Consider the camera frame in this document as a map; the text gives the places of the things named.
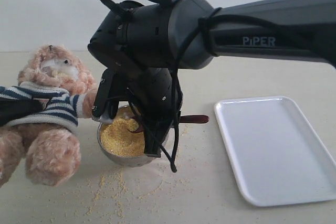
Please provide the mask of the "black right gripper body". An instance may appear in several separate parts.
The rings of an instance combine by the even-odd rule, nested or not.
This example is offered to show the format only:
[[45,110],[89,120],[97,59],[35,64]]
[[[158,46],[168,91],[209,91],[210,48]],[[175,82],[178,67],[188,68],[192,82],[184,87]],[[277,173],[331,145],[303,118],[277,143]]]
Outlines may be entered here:
[[117,117],[121,101],[131,102],[142,115],[142,122],[156,130],[170,129],[172,119],[172,77],[166,68],[148,68],[135,80],[128,80],[112,69],[107,70],[110,83],[107,123]]

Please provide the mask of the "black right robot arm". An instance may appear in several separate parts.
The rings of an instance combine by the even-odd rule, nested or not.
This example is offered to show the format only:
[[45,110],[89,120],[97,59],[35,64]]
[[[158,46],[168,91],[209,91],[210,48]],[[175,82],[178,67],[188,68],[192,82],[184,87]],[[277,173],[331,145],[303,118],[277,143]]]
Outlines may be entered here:
[[88,45],[105,67],[92,107],[95,121],[137,108],[144,152],[160,157],[182,121],[178,69],[202,69],[217,56],[327,62],[335,65],[335,0],[264,0],[213,8],[206,0],[169,0],[112,8]]

